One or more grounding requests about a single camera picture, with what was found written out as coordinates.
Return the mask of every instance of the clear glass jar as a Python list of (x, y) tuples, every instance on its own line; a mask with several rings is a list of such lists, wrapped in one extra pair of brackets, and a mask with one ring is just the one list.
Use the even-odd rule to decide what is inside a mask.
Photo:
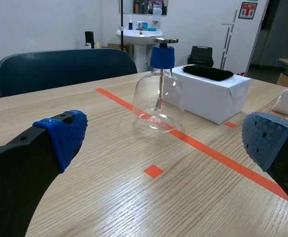
[(153, 69), (135, 88), (135, 125), (153, 132), (172, 131), (180, 126), (182, 105), (182, 83), (172, 69)]

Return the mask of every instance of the black cloth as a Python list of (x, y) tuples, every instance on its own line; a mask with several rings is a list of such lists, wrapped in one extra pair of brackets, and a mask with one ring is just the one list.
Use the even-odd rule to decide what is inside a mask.
[(211, 68), (205, 65), (192, 65), (183, 68), (185, 73), (211, 80), (221, 81), (232, 77), (234, 74), (230, 71), (224, 71), (217, 68)]

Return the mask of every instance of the pipe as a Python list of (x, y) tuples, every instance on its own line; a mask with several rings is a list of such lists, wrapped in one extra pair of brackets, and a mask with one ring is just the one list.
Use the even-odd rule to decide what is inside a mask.
[(123, 51), (124, 45), (123, 45), (123, 0), (121, 0), (121, 50)]

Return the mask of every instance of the mirror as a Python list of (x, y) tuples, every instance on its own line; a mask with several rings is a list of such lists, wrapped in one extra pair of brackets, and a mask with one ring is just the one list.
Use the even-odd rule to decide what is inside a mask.
[(123, 0), (124, 14), (152, 15), (154, 8), (162, 9), (162, 16), (167, 15), (168, 0)]

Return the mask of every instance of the white box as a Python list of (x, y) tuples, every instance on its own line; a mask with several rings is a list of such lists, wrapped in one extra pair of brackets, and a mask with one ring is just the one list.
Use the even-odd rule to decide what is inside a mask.
[(242, 111), (251, 79), (234, 75), (215, 81), (185, 73), (182, 67), (173, 69), (183, 85), (183, 106), (186, 111), (221, 124)]

